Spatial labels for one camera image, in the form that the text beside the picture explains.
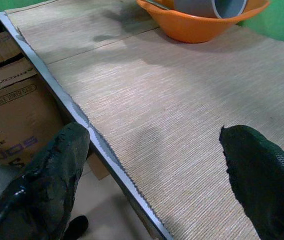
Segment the beige textured mat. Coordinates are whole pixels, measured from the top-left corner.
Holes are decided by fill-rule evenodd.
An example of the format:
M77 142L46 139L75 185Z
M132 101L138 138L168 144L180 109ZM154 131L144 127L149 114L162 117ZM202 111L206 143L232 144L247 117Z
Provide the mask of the beige textured mat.
M222 125L246 124L284 149L284 43L235 26L182 44L155 29L62 59L66 43L47 47L34 9L9 17L46 63L55 56L50 71L174 238L258 239L231 191L218 137Z

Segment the orange plastic basin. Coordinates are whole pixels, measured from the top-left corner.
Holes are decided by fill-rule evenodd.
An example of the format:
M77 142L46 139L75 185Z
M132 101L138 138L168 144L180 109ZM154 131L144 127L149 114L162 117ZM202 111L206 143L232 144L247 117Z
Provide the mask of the orange plastic basin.
M269 0L249 0L244 12L232 18L208 18L185 14L175 10L164 10L144 0L136 0L157 22L167 36L184 43L207 42L232 25L249 19L270 4ZM157 0L158 3L172 8L171 0Z

